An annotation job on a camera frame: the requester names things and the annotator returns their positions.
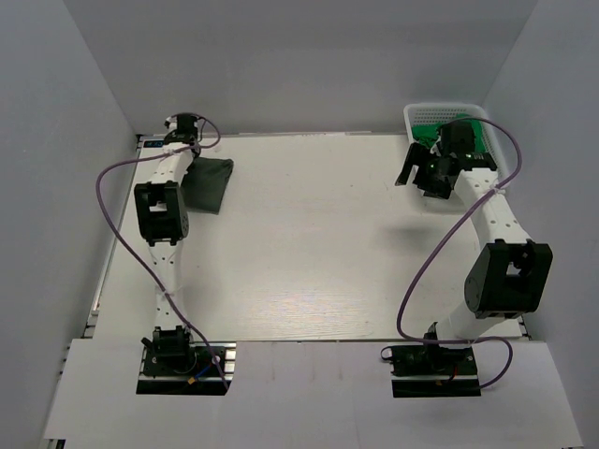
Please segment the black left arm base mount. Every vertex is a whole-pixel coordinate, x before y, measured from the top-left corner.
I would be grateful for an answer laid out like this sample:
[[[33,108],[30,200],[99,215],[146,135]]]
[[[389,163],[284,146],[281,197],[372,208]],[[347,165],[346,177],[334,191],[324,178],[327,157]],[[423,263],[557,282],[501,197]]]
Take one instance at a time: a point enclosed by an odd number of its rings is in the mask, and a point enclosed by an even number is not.
[[[237,344],[216,342],[215,357],[203,343],[190,345],[189,356],[166,357],[146,347],[142,353],[137,395],[224,396],[231,386]]]

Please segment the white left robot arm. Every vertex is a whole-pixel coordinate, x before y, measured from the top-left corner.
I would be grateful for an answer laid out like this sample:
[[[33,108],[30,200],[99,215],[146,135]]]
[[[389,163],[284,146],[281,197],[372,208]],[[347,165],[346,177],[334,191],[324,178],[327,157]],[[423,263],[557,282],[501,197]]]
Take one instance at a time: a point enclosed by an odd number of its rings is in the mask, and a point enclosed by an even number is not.
[[[168,133],[163,153],[148,181],[134,188],[139,232],[149,247],[156,287],[156,316],[151,340],[143,343],[176,372],[197,364],[197,349],[190,344],[188,326],[178,314],[184,311],[181,259],[183,239],[189,232],[183,202],[183,177],[196,157],[199,117],[179,113],[166,119]]]

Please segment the dark grey t-shirt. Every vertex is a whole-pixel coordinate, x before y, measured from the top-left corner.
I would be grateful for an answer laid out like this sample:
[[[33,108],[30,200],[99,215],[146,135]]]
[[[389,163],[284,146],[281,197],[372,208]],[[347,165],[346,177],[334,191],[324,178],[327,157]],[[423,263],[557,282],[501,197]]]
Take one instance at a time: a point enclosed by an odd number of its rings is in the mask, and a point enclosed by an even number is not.
[[[183,177],[184,205],[192,211],[218,214],[233,169],[232,159],[195,159]]]

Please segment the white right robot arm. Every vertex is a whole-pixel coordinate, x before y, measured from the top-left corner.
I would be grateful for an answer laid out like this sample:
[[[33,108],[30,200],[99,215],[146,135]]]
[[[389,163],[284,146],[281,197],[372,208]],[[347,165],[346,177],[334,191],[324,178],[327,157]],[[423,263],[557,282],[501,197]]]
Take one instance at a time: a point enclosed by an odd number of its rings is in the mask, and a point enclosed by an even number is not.
[[[419,340],[428,344],[422,350],[424,365],[436,373],[455,364],[454,347],[487,341],[494,326],[536,311],[553,260],[550,246],[534,241],[523,229],[505,196],[505,187],[521,171],[520,147],[514,148],[514,170],[501,177],[493,156],[475,149],[474,122],[473,117],[459,117],[439,125],[436,147],[412,143],[395,181],[398,186],[412,182],[438,199],[456,196],[466,209],[409,284],[402,311],[425,271],[463,225],[473,225],[480,246],[463,284],[463,301]]]

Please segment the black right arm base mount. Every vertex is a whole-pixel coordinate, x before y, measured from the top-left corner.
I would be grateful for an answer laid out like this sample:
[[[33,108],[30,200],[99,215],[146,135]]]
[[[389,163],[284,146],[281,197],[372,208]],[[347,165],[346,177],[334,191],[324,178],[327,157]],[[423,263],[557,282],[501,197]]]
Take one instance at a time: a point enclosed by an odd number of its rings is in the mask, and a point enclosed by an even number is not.
[[[474,351],[438,345],[384,347],[380,356],[391,365],[393,398],[473,398],[481,396]]]

